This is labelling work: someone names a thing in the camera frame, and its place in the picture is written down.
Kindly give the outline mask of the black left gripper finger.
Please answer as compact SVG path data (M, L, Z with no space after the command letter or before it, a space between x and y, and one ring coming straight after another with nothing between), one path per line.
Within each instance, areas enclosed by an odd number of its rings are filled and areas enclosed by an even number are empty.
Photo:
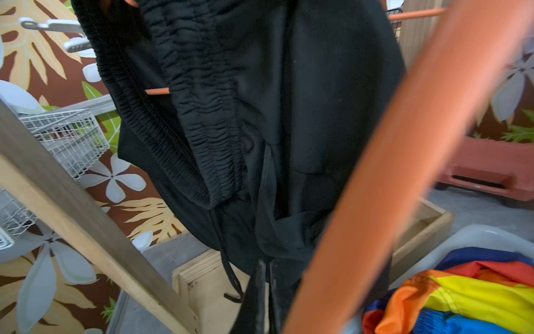
M259 260L229 334L263 334L266 321L266 264Z

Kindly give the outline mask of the black shorts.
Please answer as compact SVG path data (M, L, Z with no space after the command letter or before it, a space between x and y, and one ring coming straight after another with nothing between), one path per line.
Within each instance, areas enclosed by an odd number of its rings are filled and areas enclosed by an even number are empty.
M73 1L121 118L118 157L221 253L259 260L280 333L406 72L378 1ZM169 95L147 89L169 88Z

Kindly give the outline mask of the rainbow striped shorts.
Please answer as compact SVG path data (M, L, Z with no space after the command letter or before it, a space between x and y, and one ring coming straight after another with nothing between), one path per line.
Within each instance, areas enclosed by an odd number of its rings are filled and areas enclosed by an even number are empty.
M532 333L533 260L466 247L364 309L364 333Z

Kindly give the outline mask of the orange hanger of rainbow shorts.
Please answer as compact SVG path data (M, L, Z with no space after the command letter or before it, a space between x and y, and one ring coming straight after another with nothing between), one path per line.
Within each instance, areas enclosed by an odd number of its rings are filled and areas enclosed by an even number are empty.
M305 272L285 333L339 333L531 28L532 1L455 1L377 126Z

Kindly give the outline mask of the orange hanger of black shorts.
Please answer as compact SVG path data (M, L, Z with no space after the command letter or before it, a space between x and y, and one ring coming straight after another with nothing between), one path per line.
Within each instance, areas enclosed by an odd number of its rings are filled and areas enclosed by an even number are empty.
M135 0L125 0L125 3L127 3L129 6L133 8L139 8L139 4ZM169 88L147 89L145 92L148 95L169 95L170 89Z

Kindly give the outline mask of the orange hanger of green shorts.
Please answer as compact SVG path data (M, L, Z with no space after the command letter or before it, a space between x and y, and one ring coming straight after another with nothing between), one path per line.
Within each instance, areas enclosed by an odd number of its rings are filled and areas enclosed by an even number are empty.
M408 19L419 19L419 18L431 18L435 16L442 15L446 11L446 8L436 8L424 11L413 11L406 13L397 13L388 16L390 21L402 21Z

